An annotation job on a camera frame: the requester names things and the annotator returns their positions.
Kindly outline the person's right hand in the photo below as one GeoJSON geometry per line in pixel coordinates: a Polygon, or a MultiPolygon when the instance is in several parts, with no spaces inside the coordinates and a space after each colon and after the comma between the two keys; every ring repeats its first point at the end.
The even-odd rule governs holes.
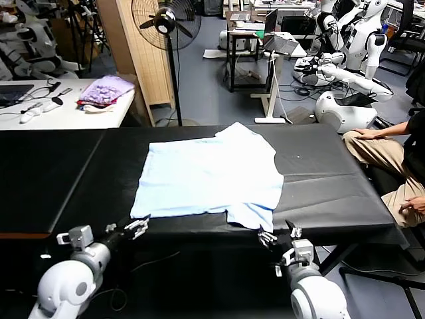
{"type": "Polygon", "coordinates": [[[356,138],[360,140],[375,140],[381,137],[378,130],[354,129],[357,133],[356,138]]]}

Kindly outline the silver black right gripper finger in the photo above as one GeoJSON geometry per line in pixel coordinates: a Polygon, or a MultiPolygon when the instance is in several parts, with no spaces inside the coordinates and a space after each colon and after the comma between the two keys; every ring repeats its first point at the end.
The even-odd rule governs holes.
{"type": "Polygon", "coordinates": [[[277,236],[266,231],[258,232],[258,240],[262,244],[262,246],[266,247],[267,249],[271,249],[274,245],[278,243],[277,236]]]}
{"type": "Polygon", "coordinates": [[[294,223],[286,219],[286,225],[290,231],[291,238],[301,238],[301,227],[296,226],[294,223]]]}

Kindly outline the person's left hand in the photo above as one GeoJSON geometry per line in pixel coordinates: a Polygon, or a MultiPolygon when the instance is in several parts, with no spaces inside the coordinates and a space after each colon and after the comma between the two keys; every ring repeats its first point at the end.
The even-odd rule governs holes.
{"type": "Polygon", "coordinates": [[[400,206],[401,213],[414,213],[424,215],[425,211],[425,198],[424,196],[411,197],[404,200],[400,206]]]}

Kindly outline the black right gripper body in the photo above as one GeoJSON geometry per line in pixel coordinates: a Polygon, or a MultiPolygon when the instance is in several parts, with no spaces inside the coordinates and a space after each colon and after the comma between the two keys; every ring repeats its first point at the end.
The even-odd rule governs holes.
{"type": "Polygon", "coordinates": [[[273,241],[269,245],[272,262],[281,262],[283,260],[283,255],[292,248],[293,246],[291,237],[278,237],[276,241],[273,241]]]}

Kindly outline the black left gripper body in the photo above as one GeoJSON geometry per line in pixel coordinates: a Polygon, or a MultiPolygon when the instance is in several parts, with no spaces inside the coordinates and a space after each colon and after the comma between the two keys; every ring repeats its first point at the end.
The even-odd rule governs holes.
{"type": "Polygon", "coordinates": [[[133,233],[126,230],[113,230],[105,232],[99,242],[103,244],[111,253],[114,252],[123,241],[132,239],[133,233]]]}

